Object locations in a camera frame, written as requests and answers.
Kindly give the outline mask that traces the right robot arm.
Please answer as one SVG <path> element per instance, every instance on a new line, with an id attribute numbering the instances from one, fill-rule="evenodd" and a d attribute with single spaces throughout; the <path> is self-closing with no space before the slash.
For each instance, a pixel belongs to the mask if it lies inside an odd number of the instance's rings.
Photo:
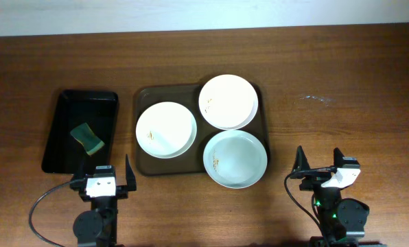
<path id="1" fill-rule="evenodd" d="M 284 178 L 284 188 L 293 203 L 317 225 L 321 236 L 311 237 L 309 246 L 376 247 L 379 242 L 361 242 L 370 213 L 367 204 L 353 198 L 343 198 L 341 191 L 350 187 L 360 175 L 358 160 L 334 149 L 334 164 L 311 168 L 301 146 L 296 149 L 292 171 Z M 288 188 L 289 179 L 298 179 L 301 191 L 312 192 L 311 211 L 303 207 Z"/>

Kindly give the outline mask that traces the white plate top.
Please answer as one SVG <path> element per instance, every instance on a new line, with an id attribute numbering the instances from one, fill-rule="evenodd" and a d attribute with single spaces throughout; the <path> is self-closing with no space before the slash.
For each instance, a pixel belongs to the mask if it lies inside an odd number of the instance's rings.
<path id="1" fill-rule="evenodd" d="M 237 130 L 248 125 L 259 108 L 253 85 L 242 77 L 218 75 L 204 84 L 198 97 L 204 119 L 221 130 Z"/>

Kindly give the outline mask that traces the pale blue plate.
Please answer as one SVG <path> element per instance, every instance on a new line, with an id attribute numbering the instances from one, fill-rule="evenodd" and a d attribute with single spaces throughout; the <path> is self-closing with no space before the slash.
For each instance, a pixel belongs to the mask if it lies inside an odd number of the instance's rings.
<path id="1" fill-rule="evenodd" d="M 242 130 L 226 130 L 206 144 L 202 160 L 208 175 L 217 184 L 243 189 L 265 174 L 268 155 L 258 138 Z"/>

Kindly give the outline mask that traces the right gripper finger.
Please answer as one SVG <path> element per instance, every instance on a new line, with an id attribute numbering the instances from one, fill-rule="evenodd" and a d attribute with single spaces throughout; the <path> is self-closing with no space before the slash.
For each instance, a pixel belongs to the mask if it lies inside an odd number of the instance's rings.
<path id="1" fill-rule="evenodd" d="M 345 163 L 344 154 L 339 148 L 334 149 L 334 167 L 341 168 Z"/>
<path id="2" fill-rule="evenodd" d="M 307 170 L 310 170 L 310 166 L 307 161 L 307 157 L 303 151 L 303 148 L 300 145 L 296 149 L 296 158 L 294 165 L 292 167 L 292 172 L 302 172 Z"/>

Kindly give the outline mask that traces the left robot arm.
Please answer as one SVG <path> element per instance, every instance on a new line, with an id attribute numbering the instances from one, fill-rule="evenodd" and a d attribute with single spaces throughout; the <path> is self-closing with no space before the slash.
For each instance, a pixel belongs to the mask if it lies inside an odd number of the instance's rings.
<path id="1" fill-rule="evenodd" d="M 118 185 L 112 165 L 97 166 L 93 174 L 84 172 L 81 165 L 73 175 L 70 188 L 78 192 L 91 209 L 84 211 L 73 223 L 73 233 L 78 246 L 112 247 L 117 243 L 117 219 L 119 200 L 128 198 L 130 191 L 137 190 L 135 174 L 130 160 L 125 158 L 126 184 Z"/>

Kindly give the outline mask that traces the white plate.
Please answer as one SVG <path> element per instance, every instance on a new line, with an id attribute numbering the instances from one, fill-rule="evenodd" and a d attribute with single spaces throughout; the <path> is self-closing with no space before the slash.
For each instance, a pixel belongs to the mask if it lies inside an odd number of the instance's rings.
<path id="1" fill-rule="evenodd" d="M 197 132 L 194 115 L 175 102 L 150 106 L 140 115 L 135 128 L 140 148 L 150 156 L 162 159 L 185 153 L 194 143 Z"/>
<path id="2" fill-rule="evenodd" d="M 204 84 L 198 97 L 204 119 L 221 130 L 237 130 L 248 125 L 259 108 L 253 85 L 242 77 L 218 75 Z"/>

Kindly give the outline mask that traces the green and yellow sponge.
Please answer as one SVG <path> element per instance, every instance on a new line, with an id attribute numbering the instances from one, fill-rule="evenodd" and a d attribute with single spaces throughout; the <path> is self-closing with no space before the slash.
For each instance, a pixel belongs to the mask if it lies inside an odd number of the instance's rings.
<path id="1" fill-rule="evenodd" d="M 101 150 L 105 143 L 91 130 L 87 123 L 82 123 L 75 127 L 70 135 L 82 145 L 84 151 L 92 156 Z"/>

